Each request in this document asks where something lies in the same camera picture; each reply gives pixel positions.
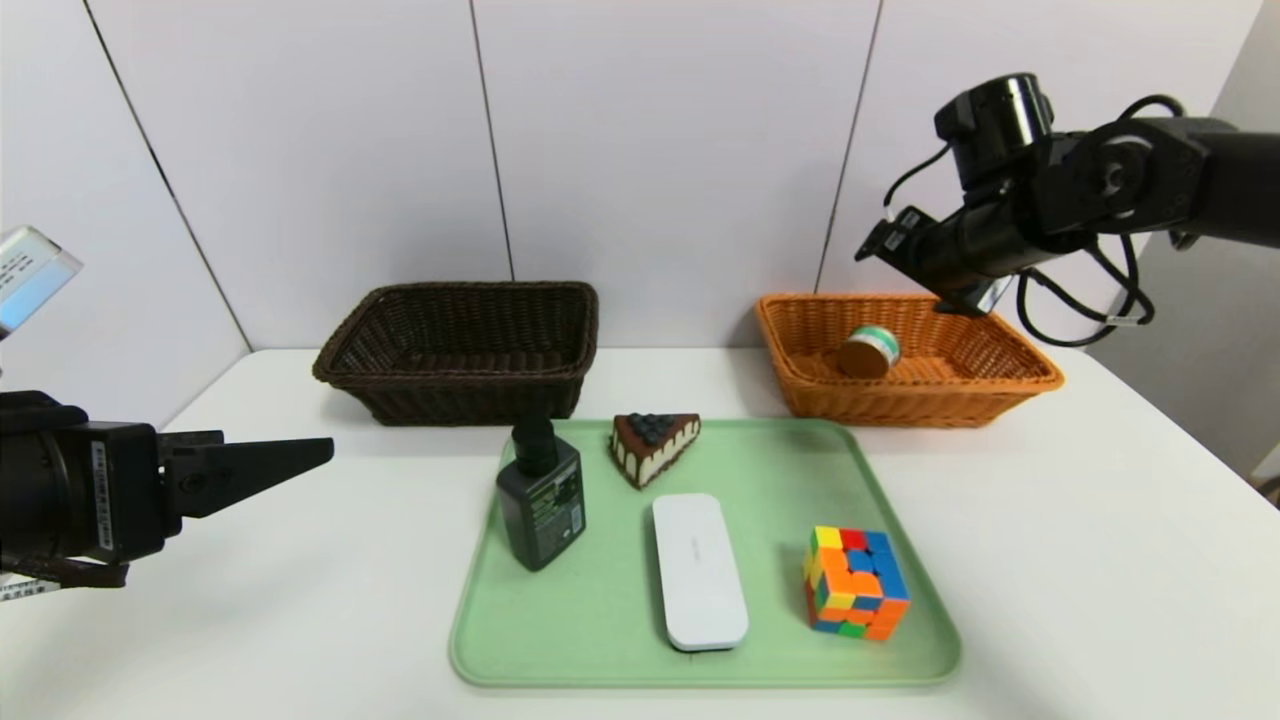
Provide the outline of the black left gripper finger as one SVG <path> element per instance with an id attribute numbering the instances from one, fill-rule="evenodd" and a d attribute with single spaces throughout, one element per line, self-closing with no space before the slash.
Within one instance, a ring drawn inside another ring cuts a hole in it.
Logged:
<path id="1" fill-rule="evenodd" d="M 332 438 L 179 448 L 163 462 L 168 502 L 177 518 L 207 518 L 320 468 L 334 452 Z"/>
<path id="2" fill-rule="evenodd" d="M 218 446 L 225 443 L 221 430 L 183 430 L 157 436 L 157 457 L 168 462 L 179 448 Z"/>

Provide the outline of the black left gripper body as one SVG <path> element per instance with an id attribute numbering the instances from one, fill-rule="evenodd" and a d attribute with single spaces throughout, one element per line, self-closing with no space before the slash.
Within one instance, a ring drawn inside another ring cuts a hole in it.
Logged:
<path id="1" fill-rule="evenodd" d="M 125 565 L 160 551 L 172 520 L 157 433 L 87 421 L 3 437 L 3 553 Z"/>

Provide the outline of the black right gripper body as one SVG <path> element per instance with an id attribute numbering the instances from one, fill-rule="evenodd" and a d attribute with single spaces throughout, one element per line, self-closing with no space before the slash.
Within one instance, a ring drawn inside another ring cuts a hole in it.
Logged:
<path id="1" fill-rule="evenodd" d="M 1012 205 L 961 208 L 938 222 L 909 206 L 876 224 L 855 254 L 878 258 L 941 299 L 969 299 L 1025 266 L 1024 220 Z"/>

